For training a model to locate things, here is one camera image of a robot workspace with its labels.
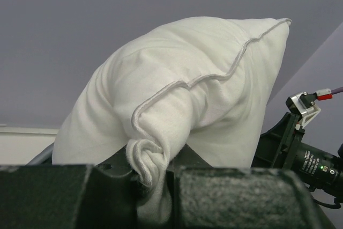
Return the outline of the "white pillow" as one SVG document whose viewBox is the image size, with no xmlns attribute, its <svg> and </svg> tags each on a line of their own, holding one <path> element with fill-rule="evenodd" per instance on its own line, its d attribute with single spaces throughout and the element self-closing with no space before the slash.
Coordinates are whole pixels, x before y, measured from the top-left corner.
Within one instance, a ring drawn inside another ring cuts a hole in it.
<svg viewBox="0 0 343 229">
<path fill-rule="evenodd" d="M 139 225 L 164 227 L 167 168 L 185 145 L 213 167 L 251 166 L 290 24 L 191 17 L 125 44 L 63 122 L 53 164 L 98 165 L 125 149 L 145 189 Z"/>
</svg>

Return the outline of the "grey pillowcase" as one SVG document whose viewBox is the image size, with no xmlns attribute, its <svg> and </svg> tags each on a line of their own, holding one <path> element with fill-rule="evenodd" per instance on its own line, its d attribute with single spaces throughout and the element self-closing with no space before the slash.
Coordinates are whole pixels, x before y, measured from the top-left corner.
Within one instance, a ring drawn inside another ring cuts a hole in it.
<svg viewBox="0 0 343 229">
<path fill-rule="evenodd" d="M 52 153 L 53 153 L 54 143 L 48 145 L 43 149 L 37 156 L 35 156 L 27 165 L 44 165 L 52 164 Z"/>
</svg>

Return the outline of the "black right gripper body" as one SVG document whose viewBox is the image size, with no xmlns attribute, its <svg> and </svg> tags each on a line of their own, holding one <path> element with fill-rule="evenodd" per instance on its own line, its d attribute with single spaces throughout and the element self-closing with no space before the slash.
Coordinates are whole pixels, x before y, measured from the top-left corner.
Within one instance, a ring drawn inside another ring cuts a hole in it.
<svg viewBox="0 0 343 229">
<path fill-rule="evenodd" d="M 305 130 L 299 116 L 286 113 L 269 131 L 261 134 L 252 167 L 291 169 Z"/>
</svg>

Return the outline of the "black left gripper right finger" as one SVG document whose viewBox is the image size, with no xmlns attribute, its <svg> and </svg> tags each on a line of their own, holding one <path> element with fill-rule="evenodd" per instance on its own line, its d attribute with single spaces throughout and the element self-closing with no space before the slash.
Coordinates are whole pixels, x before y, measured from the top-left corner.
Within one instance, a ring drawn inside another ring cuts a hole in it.
<svg viewBox="0 0 343 229">
<path fill-rule="evenodd" d="M 173 228 L 333 228 L 295 173 L 214 168 L 185 147 L 169 164 Z"/>
</svg>

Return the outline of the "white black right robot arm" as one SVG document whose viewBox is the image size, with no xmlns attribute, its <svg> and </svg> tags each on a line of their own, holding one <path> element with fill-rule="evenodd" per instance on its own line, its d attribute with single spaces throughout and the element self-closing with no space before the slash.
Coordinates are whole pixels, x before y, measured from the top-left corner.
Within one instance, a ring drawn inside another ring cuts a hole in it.
<svg viewBox="0 0 343 229">
<path fill-rule="evenodd" d="M 342 147 L 335 156 L 302 142 L 305 129 L 298 115 L 286 113 L 270 130 L 261 134 L 252 167 L 293 171 L 313 193 L 323 190 L 333 196 L 332 204 L 315 200 L 329 209 L 342 207 Z"/>
</svg>

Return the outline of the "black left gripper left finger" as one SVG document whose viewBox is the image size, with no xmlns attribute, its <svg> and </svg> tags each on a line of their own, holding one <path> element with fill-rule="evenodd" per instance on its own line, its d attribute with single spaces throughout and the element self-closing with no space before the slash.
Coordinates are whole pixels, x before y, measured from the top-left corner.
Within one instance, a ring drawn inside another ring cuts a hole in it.
<svg viewBox="0 0 343 229">
<path fill-rule="evenodd" d="M 93 165 L 1 166 L 1 228 L 136 228 L 125 151 Z"/>
</svg>

